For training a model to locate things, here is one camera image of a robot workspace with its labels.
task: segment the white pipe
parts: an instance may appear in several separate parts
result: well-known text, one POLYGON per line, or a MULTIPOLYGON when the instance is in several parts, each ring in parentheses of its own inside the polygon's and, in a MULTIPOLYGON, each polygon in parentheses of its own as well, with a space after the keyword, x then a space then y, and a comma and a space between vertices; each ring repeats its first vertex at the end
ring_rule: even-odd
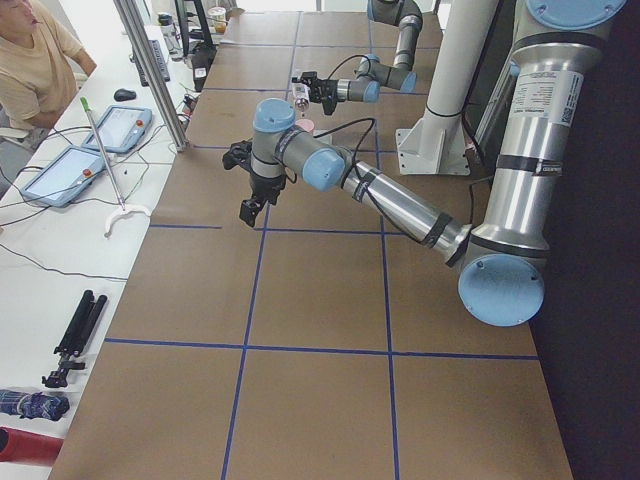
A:
POLYGON ((469 173, 462 157, 464 141, 460 132, 460 113, 497 4, 498 0, 453 2, 427 108, 413 129, 398 130, 396 136, 401 173, 469 173), (456 138, 461 145, 452 149, 456 138))

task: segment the stand base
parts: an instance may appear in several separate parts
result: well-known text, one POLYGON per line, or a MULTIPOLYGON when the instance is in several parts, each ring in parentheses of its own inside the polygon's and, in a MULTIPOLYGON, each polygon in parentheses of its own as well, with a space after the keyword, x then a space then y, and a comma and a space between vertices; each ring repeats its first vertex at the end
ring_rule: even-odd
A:
POLYGON ((396 130, 398 162, 402 175, 469 175, 469 162, 464 156, 466 144, 462 128, 456 130, 448 156, 443 158, 444 138, 427 154, 419 153, 422 119, 412 129, 396 130))

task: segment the printed label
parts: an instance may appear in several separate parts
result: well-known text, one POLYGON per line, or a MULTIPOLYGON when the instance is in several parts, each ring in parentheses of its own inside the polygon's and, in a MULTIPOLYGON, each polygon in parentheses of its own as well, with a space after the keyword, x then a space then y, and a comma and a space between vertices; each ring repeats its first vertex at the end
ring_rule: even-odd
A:
POLYGON ((583 76, 577 72, 534 72, 518 77, 509 117, 546 118, 571 126, 583 76))

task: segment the tablet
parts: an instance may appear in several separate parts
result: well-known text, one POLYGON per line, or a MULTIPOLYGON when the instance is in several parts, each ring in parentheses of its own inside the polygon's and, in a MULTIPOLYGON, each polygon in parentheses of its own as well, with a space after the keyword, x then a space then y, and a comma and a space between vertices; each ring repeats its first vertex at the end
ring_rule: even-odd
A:
MULTIPOLYGON (((151 117, 148 108, 111 105, 96 122, 105 150, 111 153, 129 152, 144 136, 151 117)), ((82 147, 99 150, 93 133, 85 139, 82 147)))
POLYGON ((20 191, 26 200, 64 207, 103 168, 104 160, 98 152, 70 145, 20 191))

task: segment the computer mouse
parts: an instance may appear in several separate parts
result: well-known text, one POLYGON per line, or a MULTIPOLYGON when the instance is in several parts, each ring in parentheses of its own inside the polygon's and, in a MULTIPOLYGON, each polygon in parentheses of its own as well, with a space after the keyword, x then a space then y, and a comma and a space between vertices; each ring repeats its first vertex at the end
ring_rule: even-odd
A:
POLYGON ((127 100, 133 100, 138 95, 133 90, 127 90, 126 88, 119 88, 116 93, 113 94, 113 99, 116 102, 126 102, 127 100))

